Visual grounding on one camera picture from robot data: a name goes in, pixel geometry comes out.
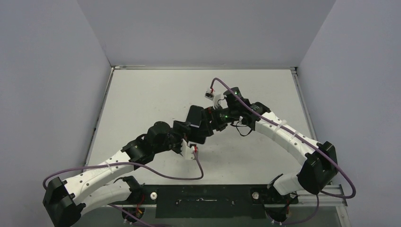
white work surface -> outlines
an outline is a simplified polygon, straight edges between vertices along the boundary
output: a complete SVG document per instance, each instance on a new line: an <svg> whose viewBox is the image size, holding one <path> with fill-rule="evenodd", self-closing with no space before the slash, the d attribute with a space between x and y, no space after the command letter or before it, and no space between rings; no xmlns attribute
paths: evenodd
<svg viewBox="0 0 401 227"><path fill-rule="evenodd" d="M185 121L191 105L211 106L204 94L214 77L239 87L251 103L265 104L297 131L310 135L290 70L115 70L88 164L103 162L157 121L172 126L173 120ZM225 91L218 82L214 89ZM240 128L243 134L248 130ZM199 148L205 173L201 180L165 179L144 168L128 175L146 184L266 184L301 168L271 139L257 132L241 137L231 126L215 132ZM184 160L173 151L155 155L147 165L170 176L200 175L194 160Z"/></svg>

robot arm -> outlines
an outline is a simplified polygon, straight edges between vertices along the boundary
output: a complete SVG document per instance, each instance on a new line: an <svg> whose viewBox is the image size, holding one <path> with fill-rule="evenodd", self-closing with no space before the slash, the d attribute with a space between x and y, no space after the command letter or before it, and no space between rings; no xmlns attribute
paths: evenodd
<svg viewBox="0 0 401 227"><path fill-rule="evenodd" d="M69 227L80 217L100 206L111 202L137 201L141 186L131 177L107 185L113 179L139 168L138 165L116 165L135 163L145 165L155 154L173 150L186 159L194 159L196 146L188 145L185 140L191 129L185 122L174 121L173 127L165 122L156 122L146 134L129 142L113 156L100 163L102 168L87 170L63 181L52 179L46 188L43 204L57 227Z"/></svg>
<svg viewBox="0 0 401 227"><path fill-rule="evenodd" d="M246 125L252 130L271 138L282 148L287 150L287 152L302 165L300 172L279 175L273 179L273 181L268 184L268 188L272 193L278 192L280 195L286 195L291 192L306 190L311 194L318 194L337 174L338 170L327 159L322 157L316 149L319 148L337 163L335 147L329 142L321 144L318 141L302 135L288 126L285 120L278 118L275 113L265 105L259 102L251 104L248 99L242 97L237 87L232 88L232 90L248 107L271 122L275 122L276 125L251 113L243 104L239 103L237 98L229 91L223 94L227 101L228 108L221 108L218 102L216 105L216 99L220 100L220 93L208 89L205 97L212 100L214 103L213 109L208 109L210 112L209 115L211 116L209 120L212 120L211 122L215 124L213 128L219 131L224 129L228 123L232 124L238 121L242 125ZM284 130L282 126L294 133ZM296 135L312 144L313 148L297 138Z"/></svg>
<svg viewBox="0 0 401 227"><path fill-rule="evenodd" d="M44 196L43 204L57 227L69 227L79 220L81 215L111 202L129 200L137 201L141 195L141 186L135 178L124 177L122 181L107 185L113 179L129 173L151 162L160 152L173 150L185 159L194 159L196 146L188 145L189 141L204 143L206 137L212 136L214 131L224 130L228 124L236 121L250 127L287 150L302 165L300 172L277 176L270 184L270 193L287 195L298 190L306 190L311 194L318 194L322 188L336 175L337 169L323 158L314 148L319 148L332 160L337 162L335 148L329 142L319 142L307 138L279 119L265 105L256 102L251 104L243 98L237 87L232 89L236 97L226 91L224 99L228 108L222 108L219 102L222 95L212 89L206 93L206 98L213 101L213 106L203 109L196 106L194 119L197 122L174 121L173 127L165 122L156 122L146 134L140 135L129 142L113 156L99 164L104 167L85 171L77 176L61 181L52 179ZM275 124L258 117L244 105L238 102L240 98L248 108ZM283 126L292 132L283 130ZM304 144L297 136L301 136L314 148ZM133 165L116 165L117 163L135 163Z"/></svg>

white knob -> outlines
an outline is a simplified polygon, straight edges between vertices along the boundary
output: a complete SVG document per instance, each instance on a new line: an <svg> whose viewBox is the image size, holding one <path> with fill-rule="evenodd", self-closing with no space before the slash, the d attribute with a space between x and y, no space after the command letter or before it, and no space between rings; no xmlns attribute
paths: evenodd
<svg viewBox="0 0 401 227"><path fill-rule="evenodd" d="M152 200L157 199L157 193L156 193L156 192L152 192L152 193L150 194L150 198L151 198Z"/></svg>
<svg viewBox="0 0 401 227"><path fill-rule="evenodd" d="M257 200L259 198L259 193L258 192L252 193L252 198Z"/></svg>

white plastic clip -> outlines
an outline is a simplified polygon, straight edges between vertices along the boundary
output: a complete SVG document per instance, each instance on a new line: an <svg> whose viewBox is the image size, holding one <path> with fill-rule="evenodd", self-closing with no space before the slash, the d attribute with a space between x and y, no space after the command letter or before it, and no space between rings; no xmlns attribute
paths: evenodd
<svg viewBox="0 0 401 227"><path fill-rule="evenodd" d="M110 172L114 173L114 170L113 170L113 168L111 168L110 164L107 161L105 161L105 162L106 162L107 168L109 168Z"/></svg>
<svg viewBox="0 0 401 227"><path fill-rule="evenodd" d="M276 141L276 134L277 134L277 131L283 126L283 125L286 125L287 124L287 121L286 120L282 120L281 122L280 122L280 124L278 124L277 125L277 127L274 129L274 131L273 131L273 136L272 136L272 140L275 142Z"/></svg>
<svg viewBox="0 0 401 227"><path fill-rule="evenodd" d="M288 140L288 144L287 144L287 151L289 151L289 146L291 144L291 140L298 134L298 131L295 131L294 134L292 134L291 138L289 138Z"/></svg>
<svg viewBox="0 0 401 227"><path fill-rule="evenodd" d="M288 142L291 142L291 140L298 134L298 131L295 131L294 134L292 134L291 138L289 138Z"/></svg>

gray wall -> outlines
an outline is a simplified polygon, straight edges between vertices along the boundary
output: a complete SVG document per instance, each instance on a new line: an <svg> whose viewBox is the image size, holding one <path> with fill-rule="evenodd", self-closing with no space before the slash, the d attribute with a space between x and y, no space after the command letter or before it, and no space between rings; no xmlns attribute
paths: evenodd
<svg viewBox="0 0 401 227"><path fill-rule="evenodd" d="M297 66L335 0L78 0L112 65Z"/></svg>
<svg viewBox="0 0 401 227"><path fill-rule="evenodd" d="M52 226L41 182L83 164L109 73L75 0L1 1L1 226Z"/></svg>
<svg viewBox="0 0 401 227"><path fill-rule="evenodd" d="M357 187L355 227L400 226L400 9L399 0L337 0L298 70L319 140L336 146Z"/></svg>

